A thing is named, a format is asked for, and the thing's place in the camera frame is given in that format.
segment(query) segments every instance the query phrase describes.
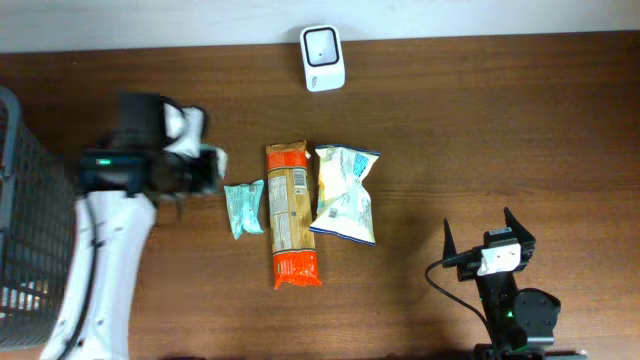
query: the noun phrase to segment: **wooden table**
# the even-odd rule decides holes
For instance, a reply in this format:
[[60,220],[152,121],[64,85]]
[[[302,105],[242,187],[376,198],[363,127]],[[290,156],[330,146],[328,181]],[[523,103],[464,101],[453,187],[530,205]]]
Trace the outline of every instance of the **wooden table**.
[[[207,109],[229,184],[266,178],[267,144],[382,154],[365,181],[377,246],[318,236],[319,288],[274,291],[269,236],[234,241],[223,197],[189,200],[182,221],[163,205],[140,264],[132,358],[471,349],[488,341],[481,322],[424,269],[442,254],[443,218],[463,250],[509,206],[538,239],[518,284],[562,301],[555,348],[637,359],[640,33],[351,42],[344,56],[345,87],[319,94],[305,89],[295,44],[0,56],[0,83],[67,159],[115,126],[118,90]],[[265,229],[267,206],[263,196]],[[455,271],[434,278],[480,306]]]

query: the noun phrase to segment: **light blue pouch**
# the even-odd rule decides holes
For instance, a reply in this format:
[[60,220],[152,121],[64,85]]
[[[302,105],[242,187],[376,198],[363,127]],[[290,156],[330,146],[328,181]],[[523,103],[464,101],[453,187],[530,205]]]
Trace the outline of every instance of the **light blue pouch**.
[[262,188],[264,188],[264,180],[258,180],[253,184],[224,187],[234,239],[238,240],[243,230],[249,234],[264,233],[258,221]]

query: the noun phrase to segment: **basket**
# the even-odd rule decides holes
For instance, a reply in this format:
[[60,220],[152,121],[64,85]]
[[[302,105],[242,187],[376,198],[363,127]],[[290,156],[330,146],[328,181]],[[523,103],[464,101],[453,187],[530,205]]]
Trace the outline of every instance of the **basket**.
[[74,191],[2,86],[0,149],[0,350],[7,351],[46,342],[56,322],[73,250]]

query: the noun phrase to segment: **blurry robot arm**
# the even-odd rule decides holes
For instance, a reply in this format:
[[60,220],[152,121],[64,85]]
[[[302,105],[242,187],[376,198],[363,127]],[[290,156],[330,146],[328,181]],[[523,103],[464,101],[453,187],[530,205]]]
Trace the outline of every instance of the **blurry robot arm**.
[[211,193],[226,154],[202,146],[205,113],[130,94],[122,126],[80,164],[76,244],[62,308],[40,359],[128,359],[128,326],[156,199]]

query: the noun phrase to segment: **package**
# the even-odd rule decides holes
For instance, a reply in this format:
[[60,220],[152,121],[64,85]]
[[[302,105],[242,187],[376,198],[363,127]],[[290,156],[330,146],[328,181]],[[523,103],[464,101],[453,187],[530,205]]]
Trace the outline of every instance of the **package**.
[[273,272],[283,282],[321,285],[311,224],[307,143],[267,146]]
[[224,187],[234,239],[238,240],[243,230],[250,234],[264,233],[258,221],[258,209],[263,187],[264,180],[258,180],[253,184]]
[[318,146],[316,153],[320,157],[318,216],[311,231],[375,245],[371,197],[362,180],[380,153],[344,145]]

